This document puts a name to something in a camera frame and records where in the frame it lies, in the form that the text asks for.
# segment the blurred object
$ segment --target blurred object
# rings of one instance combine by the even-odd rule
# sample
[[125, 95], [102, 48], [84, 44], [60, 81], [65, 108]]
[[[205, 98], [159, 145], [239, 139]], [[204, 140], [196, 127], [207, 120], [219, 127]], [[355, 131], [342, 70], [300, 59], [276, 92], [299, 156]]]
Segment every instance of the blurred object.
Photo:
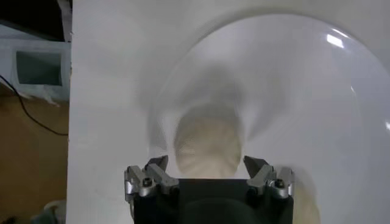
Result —
[[294, 191], [293, 224], [320, 224], [320, 214], [314, 197], [305, 189], [303, 183], [296, 181]]
[[196, 107], [181, 118], [174, 148], [185, 178], [227, 178], [241, 158], [238, 118], [226, 106]]
[[7, 219], [5, 219], [4, 221], [1, 222], [1, 224], [15, 224], [16, 223], [16, 217], [15, 216], [12, 216], [12, 217], [9, 217]]
[[57, 0], [62, 14], [62, 29], [65, 42], [72, 42], [72, 8], [69, 0]]
[[[67, 103], [56, 107], [40, 99], [23, 101], [33, 117], [68, 131]], [[29, 223], [48, 201], [66, 198], [68, 138], [31, 122], [15, 96], [0, 97], [0, 124], [0, 211], [3, 218], [14, 215], [18, 223]]]
[[0, 74], [24, 97], [69, 100], [70, 51], [70, 43], [1, 39]]
[[53, 0], [0, 3], [0, 24], [52, 41], [63, 41], [61, 10]]

